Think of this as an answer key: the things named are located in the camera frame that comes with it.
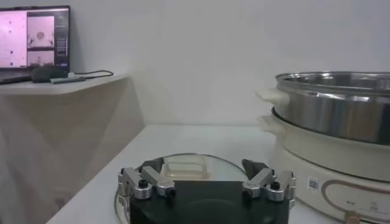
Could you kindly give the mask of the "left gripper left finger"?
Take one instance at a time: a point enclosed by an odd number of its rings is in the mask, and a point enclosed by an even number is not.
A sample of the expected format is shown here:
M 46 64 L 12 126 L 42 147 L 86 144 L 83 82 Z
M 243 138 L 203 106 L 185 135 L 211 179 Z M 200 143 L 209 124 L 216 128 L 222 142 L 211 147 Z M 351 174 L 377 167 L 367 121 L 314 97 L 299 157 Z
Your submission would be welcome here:
M 176 195 L 175 182 L 160 174 L 164 158 L 145 161 L 140 167 L 125 167 L 118 174 L 118 195 L 148 200 L 155 189 L 157 195 L 169 198 Z

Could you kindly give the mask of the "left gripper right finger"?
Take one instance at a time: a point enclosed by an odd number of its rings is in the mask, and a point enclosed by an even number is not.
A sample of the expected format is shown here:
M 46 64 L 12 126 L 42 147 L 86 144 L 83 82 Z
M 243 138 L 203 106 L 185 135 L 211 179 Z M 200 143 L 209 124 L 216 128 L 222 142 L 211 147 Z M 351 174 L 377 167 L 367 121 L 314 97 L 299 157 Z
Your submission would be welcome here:
M 243 183 L 243 192 L 250 198 L 260 198 L 265 193 L 269 201 L 295 202 L 297 177 L 292 171 L 283 170 L 276 173 L 265 163 L 242 159 L 248 180 Z

